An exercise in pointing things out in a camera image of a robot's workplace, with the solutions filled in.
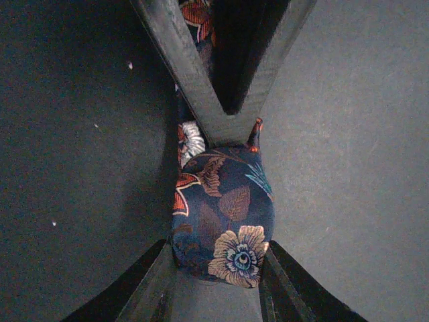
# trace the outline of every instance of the brown leaf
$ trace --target brown leaf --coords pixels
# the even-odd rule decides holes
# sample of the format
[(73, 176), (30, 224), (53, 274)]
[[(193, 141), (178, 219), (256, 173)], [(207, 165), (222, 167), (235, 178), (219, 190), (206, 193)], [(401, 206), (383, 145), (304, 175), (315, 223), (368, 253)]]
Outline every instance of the brown leaf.
[(179, 227), (173, 231), (173, 235), (176, 235), (177, 233), (192, 233), (192, 226), (188, 223), (181, 223)]
[(229, 191), (219, 200), (220, 210), (232, 221), (242, 221), (246, 219), (249, 212), (249, 204), (249, 186), (241, 186)]
[(201, 204), (198, 220), (198, 236), (201, 244), (210, 250), (215, 248), (216, 239), (222, 234), (222, 224), (218, 215), (206, 204)]
[(225, 158), (222, 156), (214, 156), (208, 160), (204, 169), (197, 173), (201, 184), (206, 191), (206, 194), (212, 197), (221, 197), (218, 188), (221, 182), (219, 181), (219, 168), (223, 165)]

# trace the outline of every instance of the blue flower center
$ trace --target blue flower center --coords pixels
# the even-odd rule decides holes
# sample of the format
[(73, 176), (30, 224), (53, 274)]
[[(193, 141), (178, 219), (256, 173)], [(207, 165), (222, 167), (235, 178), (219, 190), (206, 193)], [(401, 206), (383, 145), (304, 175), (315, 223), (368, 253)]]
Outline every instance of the blue flower center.
[(235, 255), (234, 265), (239, 270), (248, 270), (251, 265), (250, 256), (247, 252), (239, 252)]

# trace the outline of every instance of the beige flower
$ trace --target beige flower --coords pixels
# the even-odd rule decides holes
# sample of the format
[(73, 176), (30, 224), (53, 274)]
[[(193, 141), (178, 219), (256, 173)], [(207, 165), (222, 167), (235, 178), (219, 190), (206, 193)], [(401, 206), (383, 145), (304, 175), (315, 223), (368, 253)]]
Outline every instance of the beige flower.
[(256, 287), (269, 246), (264, 238), (262, 226), (241, 226), (238, 237), (227, 230), (214, 245), (214, 260), (208, 265), (208, 273), (233, 285)]

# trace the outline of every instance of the patterned fabric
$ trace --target patterned fabric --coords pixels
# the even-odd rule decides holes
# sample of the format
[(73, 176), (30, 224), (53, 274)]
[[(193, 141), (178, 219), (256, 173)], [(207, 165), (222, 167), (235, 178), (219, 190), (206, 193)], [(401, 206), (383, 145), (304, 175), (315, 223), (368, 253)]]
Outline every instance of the patterned fabric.
[[(180, 1), (196, 48), (212, 75), (212, 3)], [(262, 168), (258, 119), (242, 146), (206, 150), (180, 89), (179, 179), (174, 194), (172, 241), (179, 268), (202, 280), (253, 288), (273, 235), (271, 187)]]

